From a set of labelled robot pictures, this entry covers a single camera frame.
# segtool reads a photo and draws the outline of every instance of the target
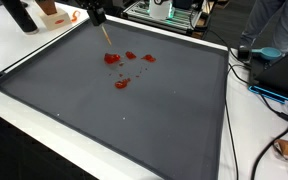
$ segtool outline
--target white table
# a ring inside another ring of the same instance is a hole
[[[33,3],[29,2],[29,4],[34,9]],[[67,12],[73,12],[76,9],[59,4],[58,6],[61,6]],[[5,11],[4,8],[0,7],[0,13],[3,13],[0,14],[0,19],[6,18],[11,21],[3,11]],[[82,15],[79,21],[83,21],[87,17],[87,14],[83,10],[80,11]],[[68,27],[64,27],[54,32],[43,31],[43,25],[39,22],[37,16],[34,13],[31,13],[31,15],[38,26],[41,27],[41,34],[28,37],[16,27],[15,23],[12,24],[11,22],[7,26],[5,25],[2,26],[3,28],[0,28],[0,38],[3,37],[3,39],[0,39],[0,70],[68,29]],[[129,24],[194,43],[225,49],[225,47],[220,45],[134,22],[110,16],[107,18],[111,21]],[[12,36],[14,37],[6,36],[6,32],[13,32]],[[232,64],[236,63],[232,58],[230,58],[230,62]],[[236,68],[236,71],[242,78],[247,78],[248,74],[244,70]],[[240,179],[249,180],[253,162],[259,152],[272,138],[284,131],[288,124],[270,112],[261,99],[249,92],[246,86],[235,78],[233,73],[229,75],[228,79],[227,101],[237,152]],[[272,101],[269,101],[269,103],[275,109],[282,110],[280,104]],[[125,157],[2,93],[0,93],[0,117],[99,179],[160,179],[154,173]],[[270,149],[261,160],[256,177],[257,179],[287,180],[288,163],[277,160],[272,149]],[[235,179],[235,166],[226,116],[224,118],[222,133],[219,179]]]

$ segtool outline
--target gray mat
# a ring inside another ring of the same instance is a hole
[[[113,46],[84,23],[0,78],[0,91],[163,178],[217,179],[227,52],[110,21],[105,28]],[[104,63],[105,53],[126,51],[138,58]],[[157,61],[141,60],[146,54]],[[128,87],[116,89],[123,78]]]

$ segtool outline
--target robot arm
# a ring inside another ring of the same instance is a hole
[[[86,9],[94,26],[99,26],[106,21],[105,11],[101,0],[75,0],[81,8]]]

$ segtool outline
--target computer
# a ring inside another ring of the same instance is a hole
[[[251,60],[249,90],[280,103],[288,101],[288,54],[269,62],[260,57]]]

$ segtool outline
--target person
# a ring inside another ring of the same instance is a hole
[[[288,52],[288,0],[256,0],[245,30],[240,38],[240,45],[252,46],[272,16],[282,9],[275,26],[271,47],[283,54]]]

